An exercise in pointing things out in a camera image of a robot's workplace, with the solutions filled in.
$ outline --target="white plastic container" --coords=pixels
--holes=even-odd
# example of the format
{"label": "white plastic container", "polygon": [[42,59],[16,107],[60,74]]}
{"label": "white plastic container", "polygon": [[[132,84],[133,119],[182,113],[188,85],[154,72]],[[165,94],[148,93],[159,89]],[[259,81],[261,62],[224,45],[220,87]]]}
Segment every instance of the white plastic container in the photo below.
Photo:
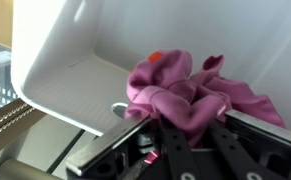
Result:
{"label": "white plastic container", "polygon": [[157,49],[192,54],[193,72],[225,56],[222,75],[267,94],[291,130],[291,1],[15,0],[12,82],[30,105],[101,135],[128,102],[129,70]]}

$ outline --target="orange object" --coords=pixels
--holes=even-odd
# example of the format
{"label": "orange object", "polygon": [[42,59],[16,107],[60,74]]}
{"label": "orange object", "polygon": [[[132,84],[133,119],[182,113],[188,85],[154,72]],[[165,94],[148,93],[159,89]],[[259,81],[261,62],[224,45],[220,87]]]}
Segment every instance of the orange object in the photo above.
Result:
{"label": "orange object", "polygon": [[157,60],[159,60],[161,57],[163,56],[163,54],[161,54],[160,52],[154,52],[153,54],[151,54],[147,59],[151,62],[156,62]]}

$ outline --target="crumpled cloth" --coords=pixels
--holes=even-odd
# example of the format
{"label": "crumpled cloth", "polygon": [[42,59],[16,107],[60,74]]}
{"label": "crumpled cloth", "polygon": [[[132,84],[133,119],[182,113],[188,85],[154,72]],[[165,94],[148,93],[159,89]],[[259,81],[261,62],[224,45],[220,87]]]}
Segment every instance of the crumpled cloth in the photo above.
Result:
{"label": "crumpled cloth", "polygon": [[235,109],[285,127],[266,95],[255,95],[248,84],[221,77],[224,57],[209,57],[201,70],[191,75],[191,55],[182,50],[159,50],[139,62],[129,74],[130,104],[125,118],[164,116],[185,133],[195,147],[208,123],[225,121],[224,113]]}

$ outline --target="pink fabric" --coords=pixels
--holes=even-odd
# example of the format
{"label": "pink fabric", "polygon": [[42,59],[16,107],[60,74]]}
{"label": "pink fabric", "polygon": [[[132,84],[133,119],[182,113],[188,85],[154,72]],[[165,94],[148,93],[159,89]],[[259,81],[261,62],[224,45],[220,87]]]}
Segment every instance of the pink fabric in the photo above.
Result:
{"label": "pink fabric", "polygon": [[223,56],[208,58],[190,76],[192,59],[182,50],[160,50],[137,64],[128,76],[130,104],[125,117],[160,118],[182,130],[190,146],[196,146],[207,124],[236,109],[280,127],[284,122],[267,96],[256,96],[244,82],[219,75]]}

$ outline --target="screw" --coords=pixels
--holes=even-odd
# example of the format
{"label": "screw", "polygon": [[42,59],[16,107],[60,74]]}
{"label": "screw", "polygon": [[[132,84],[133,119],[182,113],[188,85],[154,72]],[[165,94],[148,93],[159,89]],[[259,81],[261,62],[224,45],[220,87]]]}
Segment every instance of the screw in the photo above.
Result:
{"label": "screw", "polygon": [[181,180],[195,180],[195,176],[192,173],[185,172],[181,175]]}
{"label": "screw", "polygon": [[247,180],[263,180],[263,178],[255,172],[247,173],[246,177],[247,177]]}

